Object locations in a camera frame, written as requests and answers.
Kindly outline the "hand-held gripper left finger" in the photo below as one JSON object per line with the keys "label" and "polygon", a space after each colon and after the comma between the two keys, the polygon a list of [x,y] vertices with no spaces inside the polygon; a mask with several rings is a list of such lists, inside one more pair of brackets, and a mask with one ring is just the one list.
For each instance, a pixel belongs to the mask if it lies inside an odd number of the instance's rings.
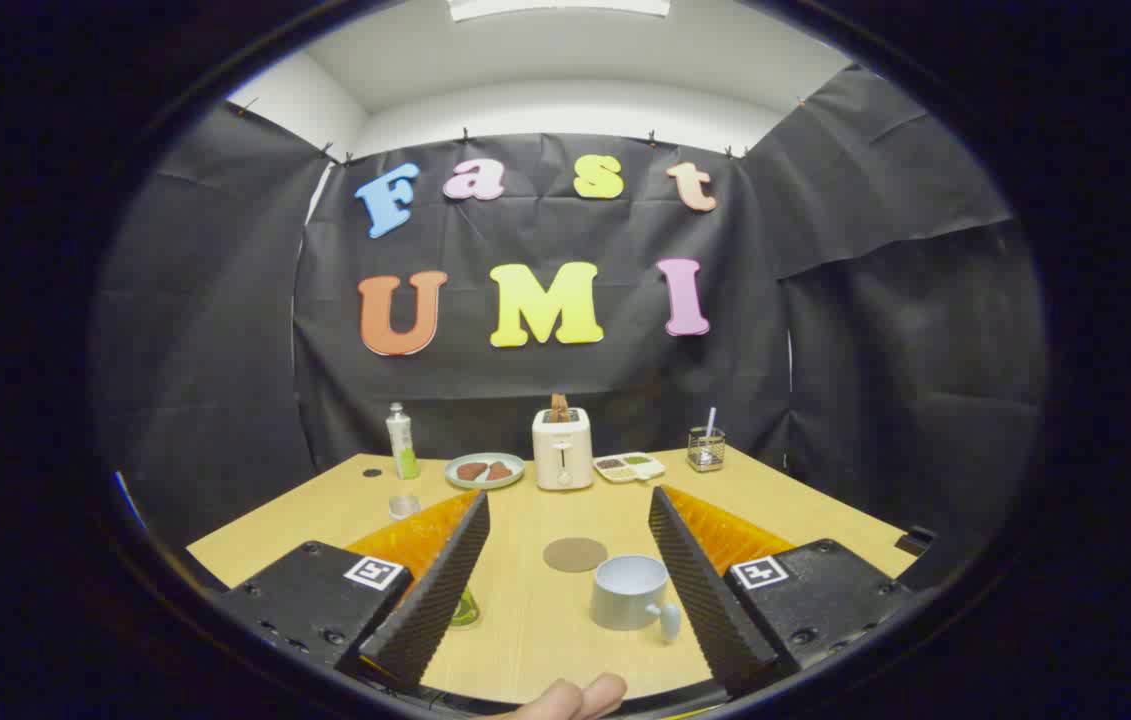
{"label": "hand-held gripper left finger", "polygon": [[307,663],[414,691],[449,628],[489,536],[470,489],[347,547],[314,541],[219,597],[233,621]]}

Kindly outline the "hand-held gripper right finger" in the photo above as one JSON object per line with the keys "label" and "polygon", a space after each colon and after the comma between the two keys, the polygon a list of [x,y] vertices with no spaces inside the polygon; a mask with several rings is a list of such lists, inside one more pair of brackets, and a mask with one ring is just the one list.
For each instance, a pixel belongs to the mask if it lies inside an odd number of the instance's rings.
{"label": "hand-held gripper right finger", "polygon": [[648,524],[713,680],[733,696],[847,651],[914,598],[836,539],[795,546],[670,486],[653,489]]}

